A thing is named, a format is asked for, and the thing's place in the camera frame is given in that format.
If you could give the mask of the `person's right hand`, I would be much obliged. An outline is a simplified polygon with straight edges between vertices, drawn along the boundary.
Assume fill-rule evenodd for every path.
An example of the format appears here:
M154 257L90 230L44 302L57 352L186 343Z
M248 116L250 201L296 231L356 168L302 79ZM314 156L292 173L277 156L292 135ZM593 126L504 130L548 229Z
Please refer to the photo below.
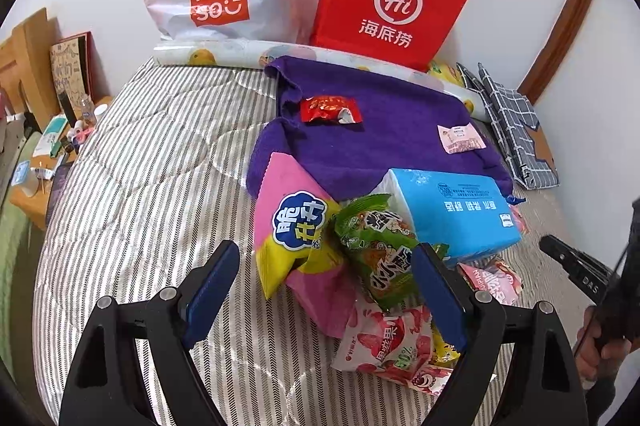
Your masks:
M628 339L610 340L605 346L598 347L596 342L601 337L601 326L594 317L594 311L594 305L585 310L575 350L578 375L583 382L589 383L604 376L616 375L623 360L634 350Z

